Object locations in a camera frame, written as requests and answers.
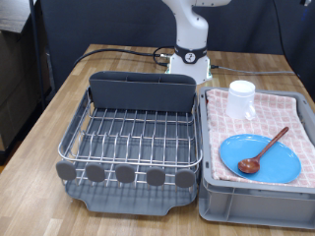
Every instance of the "pink towel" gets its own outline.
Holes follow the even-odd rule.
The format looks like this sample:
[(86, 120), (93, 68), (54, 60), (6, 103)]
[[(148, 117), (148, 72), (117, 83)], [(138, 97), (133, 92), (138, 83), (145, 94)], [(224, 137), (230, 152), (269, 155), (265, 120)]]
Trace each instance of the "pink towel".
[[(257, 117), (248, 121), (231, 119), (225, 114), (227, 95), (227, 91), (219, 89), (207, 92), (213, 178), (245, 183), (315, 188), (315, 148), (297, 116), (296, 100), (292, 97), (256, 93), (254, 103)], [(288, 184), (270, 184), (247, 180), (232, 173), (221, 161), (219, 148), (228, 137), (255, 134), (272, 139), (285, 126), (289, 127), (289, 131), (280, 139), (280, 142), (292, 149), (302, 163), (302, 171), (294, 181)]]

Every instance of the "wooden tabletop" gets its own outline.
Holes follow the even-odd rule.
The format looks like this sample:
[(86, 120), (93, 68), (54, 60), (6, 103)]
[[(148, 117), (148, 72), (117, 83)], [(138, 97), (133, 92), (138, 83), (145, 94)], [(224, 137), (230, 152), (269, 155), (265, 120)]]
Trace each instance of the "wooden tabletop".
[[(91, 45), (88, 51), (118, 46)], [(119, 47), (141, 52), (153, 48)], [(209, 52), (212, 64), (238, 70), (290, 70), (283, 56)], [(89, 83), (97, 71), (163, 73), (150, 57), (116, 52), (98, 53), (80, 62), (50, 102), (27, 138), (0, 175), (0, 235), (314, 235), (314, 231), (204, 220), (198, 200), (175, 207), (167, 216), (96, 213), (71, 199), (55, 170), (60, 160), (58, 144)], [(304, 94), (315, 105), (294, 75), (252, 76), (213, 70), (207, 87), (228, 87), (235, 80), (247, 80), (257, 89), (291, 90)]]

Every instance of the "wooden spoon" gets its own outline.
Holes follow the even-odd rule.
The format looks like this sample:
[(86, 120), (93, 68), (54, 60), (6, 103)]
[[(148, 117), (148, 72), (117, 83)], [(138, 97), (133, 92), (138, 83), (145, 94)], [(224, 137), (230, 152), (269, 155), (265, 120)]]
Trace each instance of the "wooden spoon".
[(276, 143), (286, 132), (288, 127), (283, 128), (269, 143), (265, 148), (255, 157), (243, 159), (238, 162), (238, 169), (247, 174), (254, 174), (260, 169), (260, 157), (262, 157), (265, 152)]

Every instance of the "wire rack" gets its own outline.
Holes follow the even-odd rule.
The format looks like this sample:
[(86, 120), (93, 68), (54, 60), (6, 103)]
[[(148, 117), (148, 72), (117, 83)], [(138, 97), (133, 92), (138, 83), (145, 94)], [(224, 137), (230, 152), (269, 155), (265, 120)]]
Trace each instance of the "wire rack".
[(77, 114), (72, 121), (77, 123), (70, 124), (59, 153), (74, 164), (78, 186), (85, 182), (91, 186), (97, 184), (89, 180), (86, 170), (89, 163), (97, 163), (105, 171), (104, 186), (116, 182), (121, 187), (115, 168), (118, 164), (128, 164), (135, 171), (135, 188), (147, 184), (149, 189), (147, 171), (158, 167), (165, 173), (161, 188), (169, 185), (177, 191), (176, 173), (189, 169), (197, 174), (202, 158), (196, 107), (195, 101), (191, 113), (99, 109), (94, 108), (88, 96), (82, 115)]

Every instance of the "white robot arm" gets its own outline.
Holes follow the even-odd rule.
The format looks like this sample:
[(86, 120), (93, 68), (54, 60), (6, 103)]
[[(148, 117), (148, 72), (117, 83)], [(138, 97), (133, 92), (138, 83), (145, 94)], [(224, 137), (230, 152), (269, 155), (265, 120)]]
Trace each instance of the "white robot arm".
[[(231, 0), (162, 0), (176, 19), (175, 53), (171, 56), (168, 72), (187, 75), (197, 85), (212, 78), (207, 56), (208, 23), (193, 11), (193, 7), (218, 7)], [(301, 0), (307, 6), (311, 0)]]

